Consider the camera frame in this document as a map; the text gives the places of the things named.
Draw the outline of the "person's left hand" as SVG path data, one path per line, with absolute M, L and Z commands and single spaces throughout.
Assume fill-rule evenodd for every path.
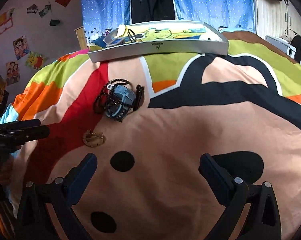
M 0 167 L 0 185 L 8 186 L 12 180 L 14 156 L 8 155 L 8 159 Z

